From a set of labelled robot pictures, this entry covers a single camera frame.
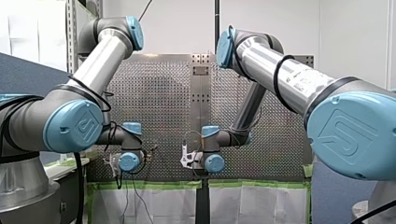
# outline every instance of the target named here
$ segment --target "light blue joint cap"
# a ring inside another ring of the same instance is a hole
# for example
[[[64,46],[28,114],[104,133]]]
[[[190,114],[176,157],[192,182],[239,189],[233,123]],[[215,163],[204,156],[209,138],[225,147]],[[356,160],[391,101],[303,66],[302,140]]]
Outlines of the light blue joint cap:
[[[218,66],[228,68],[231,64],[233,56],[233,41],[232,37],[235,36],[235,29],[224,31],[219,39],[218,48],[216,51],[216,61]]]
[[[124,172],[132,172],[139,165],[139,157],[132,152],[125,152],[120,156],[120,169]]]
[[[23,95],[26,95],[26,94],[0,94],[0,103],[2,101],[7,101],[7,100],[10,100],[12,98],[23,96]]]
[[[102,123],[102,111],[97,104],[88,100],[70,101],[50,115],[43,141],[53,152],[80,152],[97,141]]]
[[[142,135],[142,124],[138,122],[124,122],[122,128],[130,133]]]
[[[396,99],[368,91],[345,92],[319,104],[307,134],[318,157],[356,179],[396,179]]]
[[[212,174],[220,173],[225,167],[224,159],[218,155],[213,154],[209,156],[205,161],[205,169]]]
[[[135,50],[143,49],[145,46],[145,39],[139,20],[133,16],[128,16],[126,17],[126,21],[128,22],[129,32],[131,32]]]
[[[202,137],[207,138],[210,137],[220,131],[219,126],[204,126],[202,127]]]

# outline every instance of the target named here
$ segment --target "robot logo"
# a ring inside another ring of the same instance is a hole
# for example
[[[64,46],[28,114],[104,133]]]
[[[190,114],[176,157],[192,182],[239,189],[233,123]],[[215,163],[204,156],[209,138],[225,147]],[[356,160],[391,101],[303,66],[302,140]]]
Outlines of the robot logo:
[[[336,109],[318,137],[319,142],[348,163],[355,163],[375,140],[377,130]]]
[[[92,139],[98,128],[99,122],[90,111],[86,111],[77,123],[78,135],[87,142]]]

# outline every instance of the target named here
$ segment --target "stainless steel backdrop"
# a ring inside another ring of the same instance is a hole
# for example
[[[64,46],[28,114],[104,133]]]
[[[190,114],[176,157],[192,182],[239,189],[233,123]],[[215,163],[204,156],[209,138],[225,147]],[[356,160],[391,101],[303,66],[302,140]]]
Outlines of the stainless steel backdrop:
[[[209,109],[201,109],[200,115],[210,118],[209,123],[228,128],[242,103],[248,82],[231,70],[219,69],[210,57],[209,76],[201,76],[201,93],[209,96]],[[303,63],[313,64],[313,57],[301,56]],[[196,92],[196,75],[193,74],[192,55],[133,55],[124,61],[107,90],[115,95],[112,119],[118,124],[124,121],[139,121],[143,127],[143,148],[154,145],[153,160],[136,179],[157,181],[191,180],[190,170],[182,168],[181,141],[186,131],[196,129],[193,120],[196,111],[191,106]],[[249,146],[224,148],[226,169],[211,178],[250,178],[279,181],[303,180],[303,164],[311,160],[311,150],[304,142],[303,121],[291,114],[271,93],[263,100],[262,119],[253,130]],[[112,180],[109,166],[102,158],[109,153],[120,152],[120,147],[95,147],[98,158],[89,165],[89,181]]]

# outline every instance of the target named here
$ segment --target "wire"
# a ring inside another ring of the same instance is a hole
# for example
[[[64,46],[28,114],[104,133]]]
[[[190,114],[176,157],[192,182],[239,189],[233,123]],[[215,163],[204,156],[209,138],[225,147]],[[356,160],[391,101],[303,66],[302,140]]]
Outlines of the wire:
[[[73,77],[72,75],[68,75],[68,77],[70,79],[72,79],[73,81],[77,82],[77,84],[80,85],[82,88],[84,88],[86,91],[89,91],[90,93],[92,93],[94,96],[96,96],[96,98],[98,98],[100,101],[102,101],[107,106],[107,109],[102,109],[102,112],[109,112],[111,110],[110,103],[107,100],[105,100],[101,95],[96,93],[96,91],[93,91],[91,88],[89,88],[87,85],[85,85],[82,81],[78,80],[77,78]]]
[[[294,57],[292,55],[286,55],[282,58],[282,60],[280,60],[277,64],[276,64],[276,69],[274,72],[274,92],[276,95],[276,98],[280,101],[280,103],[285,106],[290,112],[293,112],[294,114],[297,114],[289,105],[288,103],[286,103],[286,101],[283,99],[282,95],[280,94],[280,90],[279,90],[279,85],[278,85],[278,75],[279,75],[279,70],[282,67],[283,62],[285,62],[286,60],[289,59],[293,59]]]
[[[111,133],[111,125],[112,124],[114,124],[115,125],[115,127],[113,128],[113,133]],[[114,137],[116,136],[116,131],[117,131],[117,128],[118,127],[120,127],[120,125],[118,125],[117,124],[117,122],[115,122],[115,121],[110,121],[110,130],[108,131],[108,134],[107,134],[107,139],[108,139],[108,141],[107,141],[107,144],[106,144],[106,146],[105,146],[105,149],[104,149],[104,152],[106,152],[107,151],[107,149],[108,149],[108,147],[111,145],[111,143],[113,142],[113,140],[114,140]]]
[[[239,141],[239,139],[233,134],[233,132],[230,132],[230,130],[226,130],[228,131],[228,133],[230,134],[230,136],[235,139],[235,141],[238,143],[238,147],[234,146],[234,148],[240,148],[242,146],[241,142]]]
[[[126,210],[127,210],[127,208],[128,208],[128,205],[129,205],[129,190],[128,190],[128,183],[127,183],[127,181],[125,181],[125,188],[126,188],[126,204],[125,204],[125,208],[124,208],[124,211],[122,212],[122,215],[121,215],[121,217],[122,217],[122,224],[124,224],[125,223],[125,213],[126,213]]]
[[[386,203],[378,208],[376,208],[375,210],[367,213],[366,215],[359,217],[358,219],[355,219],[353,222],[351,222],[350,224],[362,224],[364,220],[373,217],[379,213],[382,213],[388,209],[390,209],[391,207],[396,206],[396,200],[390,202],[390,203]]]
[[[149,5],[151,4],[151,2],[152,2],[152,0],[148,1],[148,4],[146,5],[145,10],[143,10],[143,13],[142,13],[142,15],[139,18],[139,21],[141,21],[143,19],[143,16],[146,14],[146,11],[148,10]]]
[[[195,155],[194,155],[194,158],[192,159],[192,172],[193,172],[194,175],[196,175],[196,176],[200,176],[200,175],[198,175],[198,174],[195,172],[194,163],[195,163],[195,158],[197,157],[197,154],[198,154],[198,152],[201,150],[201,148],[202,148],[202,145],[200,144],[200,145],[198,146],[197,152],[196,152]]]
[[[82,224],[82,215],[84,214],[84,175],[82,173],[81,157],[78,152],[74,153],[78,171],[78,212],[76,224]]]
[[[184,133],[183,142],[184,142],[185,140],[187,140],[187,134],[189,134],[189,133],[196,133],[196,134],[198,134],[198,135],[200,135],[200,136],[202,137],[202,135],[201,135],[200,133],[198,133],[197,131],[189,130],[189,131],[186,131],[186,132]]]
[[[134,175],[132,175],[132,183],[134,184]],[[145,209],[146,209],[146,213],[148,214],[148,218],[149,218],[151,224],[154,224],[154,222],[152,221],[151,215],[149,214],[148,206],[146,205],[145,200],[143,200],[143,198],[140,197],[140,195],[137,193],[136,185],[135,185],[135,184],[134,184],[134,193],[135,193],[136,196],[142,201],[143,205],[145,205]]]
[[[0,159],[3,156],[3,138],[4,138],[4,133],[8,129],[8,124],[9,121],[11,120],[11,117],[19,110],[21,109],[24,105],[33,102],[33,101],[38,101],[42,100],[43,97],[41,96],[35,96],[35,95],[23,95],[23,96],[18,96],[14,97],[8,101],[5,101],[4,103],[0,104],[0,111],[3,109],[12,106],[7,113],[3,116],[3,121],[0,125]]]
[[[138,171],[131,172],[131,173],[128,173],[128,174],[130,174],[130,175],[138,175],[146,167],[146,163],[147,163],[147,161],[146,161],[146,158],[145,158],[145,160],[143,161],[143,165],[140,167],[140,169]]]

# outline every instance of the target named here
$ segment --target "black pole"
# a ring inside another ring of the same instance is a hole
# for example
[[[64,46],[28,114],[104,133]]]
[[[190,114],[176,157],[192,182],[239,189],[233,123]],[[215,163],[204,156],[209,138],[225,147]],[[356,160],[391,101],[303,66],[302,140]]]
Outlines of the black pole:
[[[218,51],[220,37],[220,0],[215,0],[215,53]]]
[[[195,224],[210,224],[209,180],[202,178],[202,187],[197,189]]]

